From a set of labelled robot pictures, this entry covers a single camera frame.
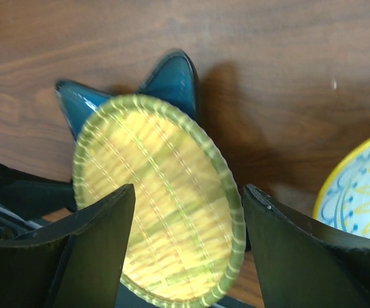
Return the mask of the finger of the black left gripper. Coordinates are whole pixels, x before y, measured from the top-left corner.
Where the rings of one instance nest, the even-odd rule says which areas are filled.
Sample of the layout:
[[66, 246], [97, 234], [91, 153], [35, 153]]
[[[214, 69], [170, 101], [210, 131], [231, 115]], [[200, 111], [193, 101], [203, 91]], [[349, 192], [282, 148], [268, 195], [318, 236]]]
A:
[[61, 182], [12, 169], [0, 163], [0, 204], [31, 220], [66, 208], [74, 212], [72, 182]]

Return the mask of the yellow woven pattern plate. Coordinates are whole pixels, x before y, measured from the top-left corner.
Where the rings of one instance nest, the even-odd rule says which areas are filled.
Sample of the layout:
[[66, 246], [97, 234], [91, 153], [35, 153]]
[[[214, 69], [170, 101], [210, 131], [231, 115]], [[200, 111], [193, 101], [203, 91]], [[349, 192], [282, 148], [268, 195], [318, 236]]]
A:
[[204, 129], [171, 104], [112, 98], [83, 123], [73, 158], [84, 209], [132, 184], [121, 283], [158, 307], [208, 307], [231, 289], [246, 247], [240, 194]]

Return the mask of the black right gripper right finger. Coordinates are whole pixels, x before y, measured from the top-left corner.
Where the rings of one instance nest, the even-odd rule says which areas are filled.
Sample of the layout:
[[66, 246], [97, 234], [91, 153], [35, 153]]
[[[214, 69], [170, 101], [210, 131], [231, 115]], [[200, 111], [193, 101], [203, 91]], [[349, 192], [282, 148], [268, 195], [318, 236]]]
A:
[[370, 239], [325, 225], [252, 184], [242, 206], [266, 307], [370, 307]]

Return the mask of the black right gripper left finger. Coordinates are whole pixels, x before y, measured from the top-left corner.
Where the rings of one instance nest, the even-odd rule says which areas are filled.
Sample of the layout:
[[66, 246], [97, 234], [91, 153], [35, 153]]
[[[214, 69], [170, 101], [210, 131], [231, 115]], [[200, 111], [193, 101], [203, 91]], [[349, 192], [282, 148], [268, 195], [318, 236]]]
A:
[[31, 232], [0, 229], [0, 307], [114, 307], [134, 208], [126, 184]]

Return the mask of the dark teal star plate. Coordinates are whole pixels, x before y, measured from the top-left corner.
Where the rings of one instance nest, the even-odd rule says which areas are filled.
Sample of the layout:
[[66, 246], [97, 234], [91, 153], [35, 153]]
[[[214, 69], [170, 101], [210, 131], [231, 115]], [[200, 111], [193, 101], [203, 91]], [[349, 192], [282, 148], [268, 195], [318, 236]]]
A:
[[[156, 63], [135, 93], [166, 101], [198, 121], [199, 86], [192, 60], [183, 50], [173, 49]], [[78, 138], [87, 118], [100, 105], [117, 96], [69, 79], [57, 80], [55, 90], [58, 104], [74, 140]]]

